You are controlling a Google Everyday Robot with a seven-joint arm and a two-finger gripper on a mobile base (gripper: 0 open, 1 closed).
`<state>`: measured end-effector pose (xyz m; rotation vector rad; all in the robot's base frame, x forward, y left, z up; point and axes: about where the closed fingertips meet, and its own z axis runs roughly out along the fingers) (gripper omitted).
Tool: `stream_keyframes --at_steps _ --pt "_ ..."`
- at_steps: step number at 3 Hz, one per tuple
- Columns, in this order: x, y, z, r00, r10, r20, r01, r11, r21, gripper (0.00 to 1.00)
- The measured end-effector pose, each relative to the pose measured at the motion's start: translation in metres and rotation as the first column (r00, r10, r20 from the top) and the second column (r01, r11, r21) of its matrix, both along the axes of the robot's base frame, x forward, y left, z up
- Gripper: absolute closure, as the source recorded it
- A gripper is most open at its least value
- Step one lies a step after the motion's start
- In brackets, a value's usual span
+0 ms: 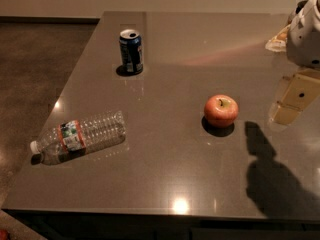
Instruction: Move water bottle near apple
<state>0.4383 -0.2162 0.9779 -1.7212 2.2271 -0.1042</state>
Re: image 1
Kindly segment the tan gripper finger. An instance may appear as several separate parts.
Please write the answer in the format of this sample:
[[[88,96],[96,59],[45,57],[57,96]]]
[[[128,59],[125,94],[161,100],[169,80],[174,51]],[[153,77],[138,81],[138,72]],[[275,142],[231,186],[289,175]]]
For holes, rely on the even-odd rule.
[[[272,37],[265,45],[265,48],[272,52],[285,52],[287,45],[287,35],[290,25],[281,29],[274,37]]]
[[[320,96],[320,73],[284,76],[278,86],[269,118],[278,125],[290,125]]]

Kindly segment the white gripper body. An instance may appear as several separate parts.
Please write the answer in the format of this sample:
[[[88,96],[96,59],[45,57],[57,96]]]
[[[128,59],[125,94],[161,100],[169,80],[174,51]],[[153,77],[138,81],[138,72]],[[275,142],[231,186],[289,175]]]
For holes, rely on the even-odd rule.
[[[319,0],[308,0],[290,24],[287,57],[300,67],[320,67]]]

